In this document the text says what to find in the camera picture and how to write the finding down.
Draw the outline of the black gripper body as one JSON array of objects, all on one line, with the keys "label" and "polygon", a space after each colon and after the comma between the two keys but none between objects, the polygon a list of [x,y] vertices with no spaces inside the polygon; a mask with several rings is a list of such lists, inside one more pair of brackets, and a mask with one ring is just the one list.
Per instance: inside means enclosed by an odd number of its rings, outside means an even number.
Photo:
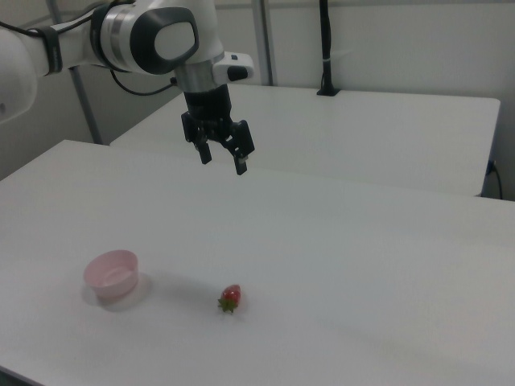
[{"label": "black gripper body", "polygon": [[187,142],[195,142],[201,136],[220,142],[230,135],[233,123],[229,88],[226,84],[207,92],[186,92],[187,111],[181,115]]}]

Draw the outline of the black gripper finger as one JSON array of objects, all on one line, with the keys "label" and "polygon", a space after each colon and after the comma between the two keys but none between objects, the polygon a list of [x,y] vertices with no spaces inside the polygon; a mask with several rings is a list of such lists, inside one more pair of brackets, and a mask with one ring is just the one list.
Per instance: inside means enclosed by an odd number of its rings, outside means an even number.
[{"label": "black gripper finger", "polygon": [[200,155],[200,160],[203,164],[212,161],[211,151],[208,145],[208,136],[202,128],[194,129],[193,143]]},{"label": "black gripper finger", "polygon": [[246,161],[255,150],[248,122],[242,120],[230,123],[222,146],[233,156],[237,175],[243,175],[247,171]]}]

